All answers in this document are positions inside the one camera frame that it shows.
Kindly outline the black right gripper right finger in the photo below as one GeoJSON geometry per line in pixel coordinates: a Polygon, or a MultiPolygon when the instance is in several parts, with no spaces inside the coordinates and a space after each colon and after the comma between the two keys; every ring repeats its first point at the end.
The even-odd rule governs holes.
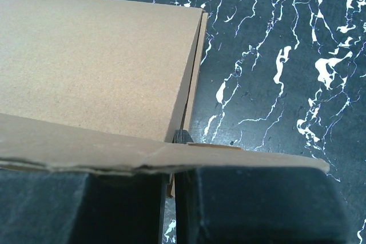
{"type": "Polygon", "coordinates": [[[240,156],[245,164],[175,174],[178,243],[350,243],[351,224],[326,161],[240,156]]]}

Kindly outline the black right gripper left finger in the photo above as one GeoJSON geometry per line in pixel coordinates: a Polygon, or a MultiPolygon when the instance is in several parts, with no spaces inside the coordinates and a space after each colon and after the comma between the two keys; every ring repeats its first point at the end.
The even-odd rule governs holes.
{"type": "Polygon", "coordinates": [[[2,243],[160,243],[164,176],[1,171],[2,243]]]}

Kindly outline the brown cardboard box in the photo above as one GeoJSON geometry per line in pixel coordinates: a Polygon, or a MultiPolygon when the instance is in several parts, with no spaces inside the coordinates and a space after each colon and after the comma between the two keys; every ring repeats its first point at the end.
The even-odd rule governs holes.
{"type": "Polygon", "coordinates": [[[123,0],[1,0],[1,167],[99,175],[308,167],[173,142],[190,124],[208,15],[123,0]]]}

